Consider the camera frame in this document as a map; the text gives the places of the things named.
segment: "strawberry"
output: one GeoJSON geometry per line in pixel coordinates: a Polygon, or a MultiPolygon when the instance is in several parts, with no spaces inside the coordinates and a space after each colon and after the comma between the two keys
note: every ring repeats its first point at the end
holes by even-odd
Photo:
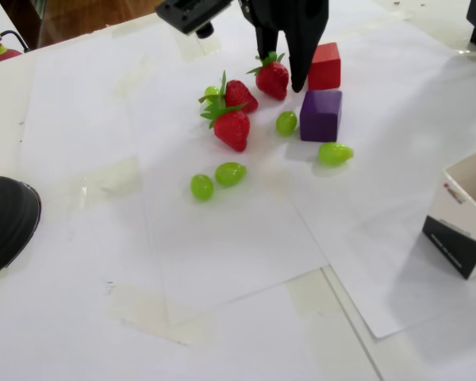
{"type": "Polygon", "coordinates": [[[257,110],[258,103],[248,88],[241,81],[229,81],[225,88],[226,107],[245,104],[241,109],[245,113],[257,110]]]}
{"type": "Polygon", "coordinates": [[[215,136],[237,152],[245,151],[251,122],[245,112],[230,111],[215,121],[215,136]]]}
{"type": "Polygon", "coordinates": [[[250,70],[249,73],[255,74],[255,84],[263,93],[272,98],[283,101],[287,95],[287,85],[289,83],[289,72],[286,67],[280,63],[284,53],[277,57],[276,52],[268,53],[268,57],[260,60],[263,66],[250,70]]]}
{"type": "MultiPolygon", "coordinates": [[[[224,93],[224,89],[225,72],[222,79],[221,94],[224,93]]],[[[251,122],[242,110],[246,105],[226,107],[222,95],[208,95],[200,98],[199,102],[203,103],[206,99],[210,99],[212,102],[205,108],[205,112],[201,116],[212,121],[209,127],[214,127],[213,131],[216,137],[235,151],[243,152],[247,147],[247,136],[251,128],[251,122]]]]}

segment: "red fire extinguisher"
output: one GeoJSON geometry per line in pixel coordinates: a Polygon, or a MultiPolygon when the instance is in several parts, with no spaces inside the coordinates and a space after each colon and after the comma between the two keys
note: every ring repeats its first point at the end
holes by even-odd
{"type": "MultiPolygon", "coordinates": [[[[16,38],[19,40],[21,45],[23,45],[23,48],[25,49],[25,53],[30,52],[29,47],[26,45],[23,39],[13,30],[6,30],[5,32],[0,33],[0,41],[2,40],[2,37],[7,34],[13,34],[14,36],[16,36],[16,38]]],[[[14,49],[8,49],[3,44],[0,43],[0,62],[12,57],[20,56],[20,55],[21,53],[19,51],[14,49]]]]}

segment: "black label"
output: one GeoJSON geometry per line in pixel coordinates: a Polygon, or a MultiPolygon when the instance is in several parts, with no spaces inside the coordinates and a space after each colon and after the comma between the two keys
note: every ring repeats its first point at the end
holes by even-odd
{"type": "Polygon", "coordinates": [[[476,266],[476,241],[430,216],[425,220],[423,233],[468,279],[476,266]]]}

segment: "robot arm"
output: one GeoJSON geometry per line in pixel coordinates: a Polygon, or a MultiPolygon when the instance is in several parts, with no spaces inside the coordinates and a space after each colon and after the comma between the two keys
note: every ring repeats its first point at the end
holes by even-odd
{"type": "MultiPolygon", "coordinates": [[[[213,33],[211,19],[232,0],[165,0],[157,14],[180,32],[200,38],[213,33]]],[[[255,27],[259,56],[277,48],[284,31],[290,51],[293,90],[302,89],[314,52],[328,22],[328,0],[239,0],[245,18],[255,27]]]]}

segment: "wooden block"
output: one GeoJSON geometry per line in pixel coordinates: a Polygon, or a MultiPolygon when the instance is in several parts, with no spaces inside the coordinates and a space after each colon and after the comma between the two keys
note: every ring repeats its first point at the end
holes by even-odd
{"type": "Polygon", "coordinates": [[[300,138],[304,141],[336,141],[342,92],[308,90],[300,112],[300,138]]]}
{"type": "Polygon", "coordinates": [[[319,45],[309,70],[309,89],[328,90],[340,87],[340,54],[336,43],[319,45]]]}

